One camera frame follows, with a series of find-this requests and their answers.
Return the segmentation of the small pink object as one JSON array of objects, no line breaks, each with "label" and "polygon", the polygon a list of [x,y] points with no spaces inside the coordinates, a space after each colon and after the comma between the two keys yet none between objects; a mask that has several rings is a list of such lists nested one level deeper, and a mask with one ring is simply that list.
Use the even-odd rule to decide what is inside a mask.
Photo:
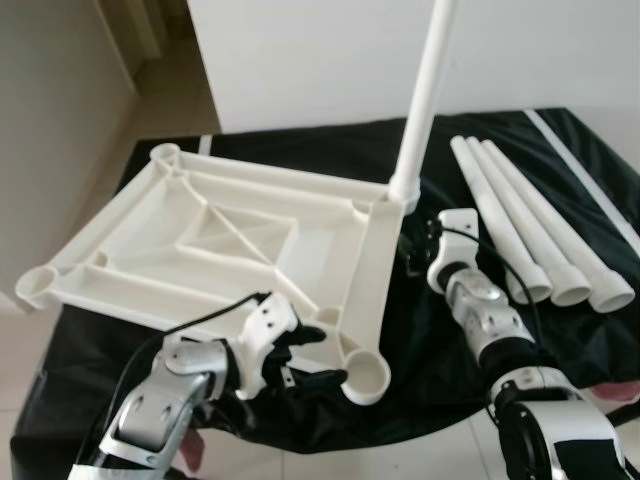
[{"label": "small pink object", "polygon": [[204,463],[205,440],[195,433],[184,436],[179,452],[183,461],[186,462],[188,471],[191,474],[197,474]]}]

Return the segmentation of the white plastic table leg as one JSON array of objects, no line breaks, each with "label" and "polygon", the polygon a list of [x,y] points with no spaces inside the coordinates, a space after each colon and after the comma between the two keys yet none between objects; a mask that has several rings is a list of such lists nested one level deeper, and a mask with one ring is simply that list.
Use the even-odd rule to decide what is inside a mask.
[{"label": "white plastic table leg", "polygon": [[399,142],[396,169],[388,182],[387,196],[410,215],[419,205],[421,170],[436,115],[436,93],[447,68],[447,49],[460,0],[433,0],[428,32],[422,46],[410,109]]},{"label": "white plastic table leg", "polygon": [[556,251],[562,260],[539,262],[552,276],[553,284],[559,287],[564,280],[568,280],[568,291],[586,291],[585,294],[572,294],[570,298],[564,297],[562,292],[553,294],[554,305],[576,305],[586,300],[600,314],[608,314],[630,305],[634,301],[635,291],[622,275],[605,265],[598,253],[564,220],[556,207],[550,205],[539,189],[532,186],[524,173],[516,168],[494,142],[484,140],[477,142],[477,145],[484,151],[493,172],[506,180],[509,192],[515,193],[518,201],[536,218],[541,234],[556,244]]},{"label": "white plastic table leg", "polygon": [[513,270],[513,273],[507,274],[509,294],[522,305],[536,305],[548,300],[550,282],[547,274],[532,261],[530,252],[509,220],[506,209],[500,204],[497,193],[477,163],[477,155],[462,136],[451,138],[451,148],[472,197],[475,198],[477,210],[483,218],[486,232],[492,238],[495,251]]},{"label": "white plastic table leg", "polygon": [[585,275],[567,260],[515,187],[499,172],[483,143],[474,137],[466,138],[465,143],[513,229],[504,236],[504,241],[515,247],[517,273],[529,288],[526,291],[512,280],[515,300],[522,305],[549,300],[554,306],[585,301],[590,296]]}]

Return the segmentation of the pink fabric item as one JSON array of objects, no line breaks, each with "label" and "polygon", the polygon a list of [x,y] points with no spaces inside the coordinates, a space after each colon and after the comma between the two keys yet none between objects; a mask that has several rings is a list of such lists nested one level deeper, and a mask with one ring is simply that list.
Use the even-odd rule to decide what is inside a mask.
[{"label": "pink fabric item", "polygon": [[594,387],[590,387],[589,390],[593,396],[605,402],[632,403],[640,397],[640,384],[635,383],[635,381],[628,381],[628,383],[604,383],[594,385]]}]

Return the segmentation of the black cloth table cover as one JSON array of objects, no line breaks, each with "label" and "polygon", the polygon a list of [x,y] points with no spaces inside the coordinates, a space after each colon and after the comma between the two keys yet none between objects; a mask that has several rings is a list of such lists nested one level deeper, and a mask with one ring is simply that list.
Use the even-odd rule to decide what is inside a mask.
[{"label": "black cloth table cover", "polygon": [[[627,221],[639,229],[640,178],[616,151],[571,110],[544,108],[535,113],[549,125],[591,178],[604,189]],[[404,128],[403,118],[348,125],[214,134],[211,155],[284,166],[334,177],[387,182]],[[492,140],[530,179],[564,220],[594,248],[609,268],[637,289],[640,259],[593,197],[581,186],[561,155],[525,111],[486,111],[436,116],[422,172],[419,211],[474,206],[453,159],[454,136]],[[198,134],[134,143],[116,192],[147,163],[160,143],[195,150]],[[402,260],[390,279],[380,349],[390,365],[390,389],[379,403],[358,407],[339,389],[315,396],[271,398],[248,403],[255,422],[246,422],[237,404],[196,415],[195,425],[227,431],[244,442],[292,453],[347,451],[407,442],[452,428],[483,407],[483,379],[448,307],[429,294],[425,262]],[[639,303],[612,314],[588,305],[539,305],[543,325],[539,343],[576,387],[640,380]],[[52,329],[44,358],[15,421],[6,449],[12,480],[64,480],[102,408],[113,393],[125,362],[147,338],[145,326],[64,307]]]}]

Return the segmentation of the white plastic table top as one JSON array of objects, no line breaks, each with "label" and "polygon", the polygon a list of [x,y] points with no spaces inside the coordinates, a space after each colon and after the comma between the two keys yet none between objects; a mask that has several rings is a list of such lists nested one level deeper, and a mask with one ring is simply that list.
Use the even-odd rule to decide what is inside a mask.
[{"label": "white plastic table top", "polygon": [[293,353],[293,369],[346,371],[349,401],[375,404],[392,378],[379,344],[403,218],[384,184],[163,143],[15,294],[155,330],[255,292],[283,294],[326,334]]}]

